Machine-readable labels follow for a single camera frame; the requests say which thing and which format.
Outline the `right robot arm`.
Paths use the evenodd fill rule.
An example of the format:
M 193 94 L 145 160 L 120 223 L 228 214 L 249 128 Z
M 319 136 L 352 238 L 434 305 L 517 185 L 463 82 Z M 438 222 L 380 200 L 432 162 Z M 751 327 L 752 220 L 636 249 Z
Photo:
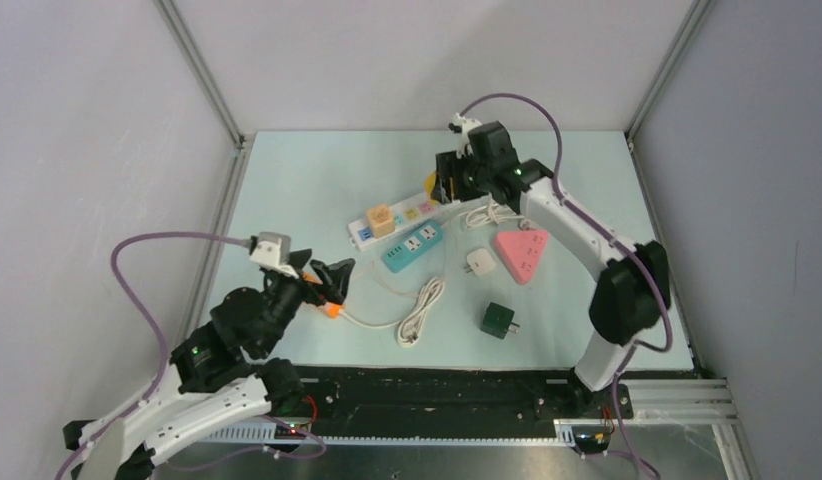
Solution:
M 448 128 L 459 144 L 437 154 L 429 197 L 444 205 L 490 197 L 549 233 L 594 280 L 588 307 L 593 333 L 573 369 L 577 383 L 567 399 L 575 414 L 595 416 L 608 403 L 605 387 L 619 378 L 637 348 L 650 348 L 641 338 L 644 331 L 663 323 L 665 343 L 653 349 L 672 348 L 665 248 L 657 241 L 636 243 L 595 219 L 561 187 L 555 170 L 519 159 L 500 122 L 457 114 Z

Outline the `beige cube plug adapter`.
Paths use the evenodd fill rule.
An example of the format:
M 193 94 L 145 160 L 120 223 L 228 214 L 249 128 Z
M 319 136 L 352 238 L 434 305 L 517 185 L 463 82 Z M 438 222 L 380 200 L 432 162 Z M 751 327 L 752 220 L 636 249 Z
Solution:
M 365 212 L 368 227 L 375 239 L 392 234 L 396 229 L 395 215 L 387 204 L 379 204 Z

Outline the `orange power strip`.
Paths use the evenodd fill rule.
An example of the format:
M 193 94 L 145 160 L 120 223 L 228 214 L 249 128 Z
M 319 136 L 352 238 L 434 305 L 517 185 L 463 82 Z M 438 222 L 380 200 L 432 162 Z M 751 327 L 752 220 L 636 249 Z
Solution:
M 303 273 L 303 278 L 314 285 L 321 285 L 322 281 L 315 275 L 312 275 L 308 272 Z M 330 302 L 329 300 L 325 300 L 321 305 L 315 306 L 315 309 L 319 310 L 323 313 L 326 317 L 331 319 L 337 319 L 341 312 L 342 312 L 343 304 L 337 304 Z

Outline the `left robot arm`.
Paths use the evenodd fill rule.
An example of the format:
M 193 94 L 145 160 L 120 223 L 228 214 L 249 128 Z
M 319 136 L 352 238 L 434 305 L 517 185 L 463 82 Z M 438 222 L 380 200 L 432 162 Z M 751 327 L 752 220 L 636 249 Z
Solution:
M 169 352 L 150 383 L 112 412 L 63 428 L 71 455 L 59 479 L 148 479 L 177 452 L 230 424 L 289 416 L 306 398 L 296 368 L 274 356 L 304 305 L 339 305 L 356 262 L 327 264 L 286 237 L 246 242 L 261 289 L 240 287 Z

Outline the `yellow cube plug adapter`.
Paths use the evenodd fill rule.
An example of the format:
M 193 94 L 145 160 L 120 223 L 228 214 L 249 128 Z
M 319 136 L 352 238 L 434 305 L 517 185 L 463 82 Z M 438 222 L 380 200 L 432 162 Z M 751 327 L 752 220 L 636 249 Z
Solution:
M 438 191 L 438 175 L 437 172 L 432 172 L 424 181 L 424 189 L 427 196 L 432 199 Z

